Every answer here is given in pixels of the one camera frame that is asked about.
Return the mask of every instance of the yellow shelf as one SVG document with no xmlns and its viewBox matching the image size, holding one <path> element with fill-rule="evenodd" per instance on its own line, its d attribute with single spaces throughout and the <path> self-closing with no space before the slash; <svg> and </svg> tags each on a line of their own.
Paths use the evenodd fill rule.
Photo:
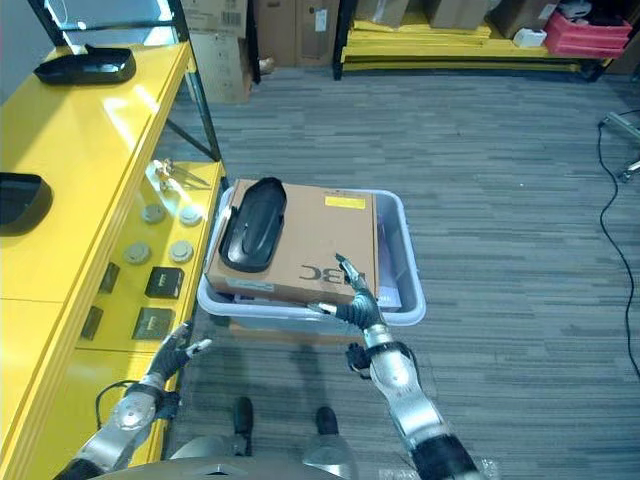
<svg viewBox="0 0 640 480">
<path fill-rule="evenodd" d="M 487 39 L 484 43 L 473 45 L 381 45 L 372 43 L 365 45 L 357 42 L 354 46 L 349 42 L 342 50 L 342 60 L 349 57 L 458 57 L 458 58 L 553 58 L 546 47 L 518 48 L 511 40 Z"/>
<path fill-rule="evenodd" d="M 207 250 L 211 216 L 224 170 L 221 162 L 180 162 L 177 165 L 207 181 L 211 187 L 185 188 L 180 193 L 174 190 L 161 192 L 153 168 L 147 169 L 111 257 L 111 262 L 120 267 L 113 291 L 98 293 L 95 297 L 93 305 L 103 311 L 100 324 L 93 339 L 80 338 L 77 348 L 153 353 L 158 349 L 160 340 L 131 338 L 141 307 L 173 310 L 173 327 L 191 317 Z M 149 225 L 143 221 L 142 211 L 154 203 L 162 204 L 167 214 L 162 222 Z M 186 205 L 202 211 L 203 220 L 198 225 L 187 227 L 180 223 L 178 214 Z M 179 240 L 187 240 L 194 248 L 193 258 L 181 264 L 169 259 L 169 247 Z M 151 247 L 151 257 L 143 265 L 130 265 L 123 260 L 124 251 L 135 242 L 145 242 Z M 149 274 L 155 266 L 182 269 L 184 280 L 178 299 L 149 298 L 144 294 Z"/>
<path fill-rule="evenodd" d="M 24 478 L 42 480 L 55 477 L 96 431 L 94 402 L 107 385 L 126 379 L 138 379 L 146 372 L 153 355 L 126 352 L 101 352 L 76 349 L 52 401 L 51 413 L 43 422 L 42 433 L 31 449 Z M 114 388 L 100 402 L 104 422 L 124 393 Z M 158 460 L 155 456 L 158 433 L 164 421 L 154 423 L 149 438 L 136 450 L 132 465 Z"/>
<path fill-rule="evenodd" d="M 476 30 L 431 28 L 422 12 L 407 12 L 402 25 L 355 20 L 342 49 L 344 70 L 468 68 L 569 70 L 579 58 L 555 57 L 545 46 L 519 48 L 489 25 Z"/>
<path fill-rule="evenodd" d="M 93 340 L 80 338 L 77 341 L 69 367 L 53 397 L 52 409 L 43 420 L 42 433 L 30 452 L 24 476 L 27 480 L 52 478 L 95 432 L 93 402 L 100 390 L 119 380 L 138 380 L 146 372 L 161 340 L 131 338 L 140 307 L 172 309 L 175 312 L 172 329 L 191 317 L 224 168 L 221 162 L 180 162 L 177 165 L 202 178 L 211 187 L 183 186 L 163 192 L 153 167 L 146 169 L 110 259 L 120 267 L 114 288 L 111 293 L 95 295 L 93 305 L 103 310 L 98 329 Z M 141 214 L 146 205 L 153 203 L 162 204 L 167 215 L 161 222 L 149 225 Z M 203 219 L 198 225 L 187 227 L 180 223 L 178 214 L 186 205 L 195 206 L 202 212 Z M 194 255 L 187 263 L 176 264 L 168 257 L 170 245 L 178 240 L 188 240 L 194 247 Z M 150 246 L 151 257 L 143 265 L 127 264 L 122 260 L 123 252 L 138 241 Z M 153 266 L 179 267 L 184 271 L 178 299 L 145 296 Z M 174 389 L 175 384 L 176 377 L 168 382 L 167 389 Z M 101 408 L 103 421 L 123 392 L 123 389 L 114 389 L 105 395 Z M 136 451 L 131 466 L 160 460 L 166 426 L 165 421 L 154 423 L 149 438 Z"/>
<path fill-rule="evenodd" d="M 452 28 L 432 28 L 429 25 L 427 16 L 421 11 L 410 11 L 405 13 L 402 18 L 402 25 L 398 28 L 391 28 L 387 25 L 379 25 L 377 23 L 366 20 L 354 20 L 353 31 L 382 32 L 392 33 L 397 36 L 405 34 L 418 35 L 480 35 L 489 36 L 491 28 L 488 25 L 480 25 L 476 30 L 462 30 Z"/>
<path fill-rule="evenodd" d="M 188 43 L 131 48 L 137 70 L 125 83 L 54 87 L 30 75 L 0 111 L 2 170 L 41 175 L 54 196 L 37 228 L 1 239 L 2 380 L 11 385 L 2 392 L 3 478 L 22 478 L 190 65 Z M 24 344 L 23 332 L 32 334 Z"/>
<path fill-rule="evenodd" d="M 425 70 L 425 69 L 449 69 L 449 70 L 540 70 L 545 72 L 578 72 L 580 66 L 575 62 L 492 62 L 490 59 L 484 62 L 464 62 L 451 60 L 424 60 L 424 61 L 349 61 L 344 64 L 345 71 L 357 72 L 363 70 Z"/>
</svg>

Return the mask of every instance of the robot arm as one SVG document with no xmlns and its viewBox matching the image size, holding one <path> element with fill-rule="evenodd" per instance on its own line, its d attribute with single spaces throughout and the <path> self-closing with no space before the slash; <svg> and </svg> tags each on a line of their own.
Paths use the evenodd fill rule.
<svg viewBox="0 0 640 480">
<path fill-rule="evenodd" d="M 420 478 L 484 478 L 422 390 L 410 350 L 393 340 L 364 278 L 349 260 L 341 255 L 336 255 L 336 258 L 356 292 L 353 302 L 338 306 L 318 303 L 310 305 L 310 308 L 335 315 L 363 331 L 367 349 L 356 345 L 360 348 L 356 351 L 360 361 L 365 359 L 360 368 L 369 368 L 371 380 L 386 398 L 391 419 L 413 458 Z"/>
<path fill-rule="evenodd" d="M 107 423 L 76 453 L 56 480 L 84 480 L 126 468 L 131 457 L 149 436 L 151 424 L 167 398 L 164 385 L 193 355 L 206 349 L 205 339 L 188 348 L 178 343 L 190 333 L 184 323 L 162 342 L 146 375 L 127 389 Z"/>
</svg>

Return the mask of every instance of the red crate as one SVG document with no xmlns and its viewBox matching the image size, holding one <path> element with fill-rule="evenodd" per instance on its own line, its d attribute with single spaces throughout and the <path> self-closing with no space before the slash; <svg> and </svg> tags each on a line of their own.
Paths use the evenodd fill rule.
<svg viewBox="0 0 640 480">
<path fill-rule="evenodd" d="M 549 27 L 555 27 L 561 33 L 568 33 L 573 35 L 590 35 L 590 36 L 604 36 L 604 37 L 628 37 L 631 33 L 631 25 L 624 21 L 623 25 L 617 27 L 601 27 L 598 25 L 578 25 L 570 22 L 559 12 L 554 12 L 551 19 L 547 23 L 545 30 Z"/>
<path fill-rule="evenodd" d="M 600 46 L 572 45 L 564 43 L 561 36 L 547 35 L 544 41 L 549 52 L 553 55 L 582 58 L 618 58 L 624 52 L 624 47 L 607 48 Z"/>
<path fill-rule="evenodd" d="M 556 12 L 545 27 L 545 45 L 554 55 L 618 58 L 624 52 L 631 25 L 619 27 L 576 25 Z"/>
</svg>

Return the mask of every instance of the gray plastic bin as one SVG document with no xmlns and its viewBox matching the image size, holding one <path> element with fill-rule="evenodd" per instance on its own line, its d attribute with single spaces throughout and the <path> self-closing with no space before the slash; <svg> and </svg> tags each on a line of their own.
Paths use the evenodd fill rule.
<svg viewBox="0 0 640 480">
<path fill-rule="evenodd" d="M 215 239 L 220 230 L 220 219 L 229 204 L 233 188 L 227 189 L 220 199 L 216 223 L 213 227 L 212 241 L 207 253 L 207 265 L 213 254 Z M 367 192 L 376 196 L 378 218 L 384 223 L 389 244 L 391 260 L 395 269 L 402 307 L 396 312 L 385 312 L 387 323 L 394 327 L 407 327 L 420 322 L 426 312 L 427 304 L 413 254 L 409 229 L 400 198 L 385 190 L 353 190 Z M 198 303 L 213 315 L 231 317 L 246 328 L 261 330 L 285 330 L 323 335 L 357 334 L 351 325 L 336 320 L 329 315 L 314 312 L 304 307 L 284 307 L 271 305 L 245 305 L 234 303 L 218 294 L 202 275 L 198 285 Z"/>
</svg>

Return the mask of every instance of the yellow label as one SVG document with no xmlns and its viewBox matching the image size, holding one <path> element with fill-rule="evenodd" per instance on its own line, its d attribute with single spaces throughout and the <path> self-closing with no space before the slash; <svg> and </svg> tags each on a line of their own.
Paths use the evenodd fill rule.
<svg viewBox="0 0 640 480">
<path fill-rule="evenodd" d="M 356 208 L 364 210 L 367 202 L 364 198 L 349 197 L 324 197 L 324 204 L 327 207 Z"/>
</svg>

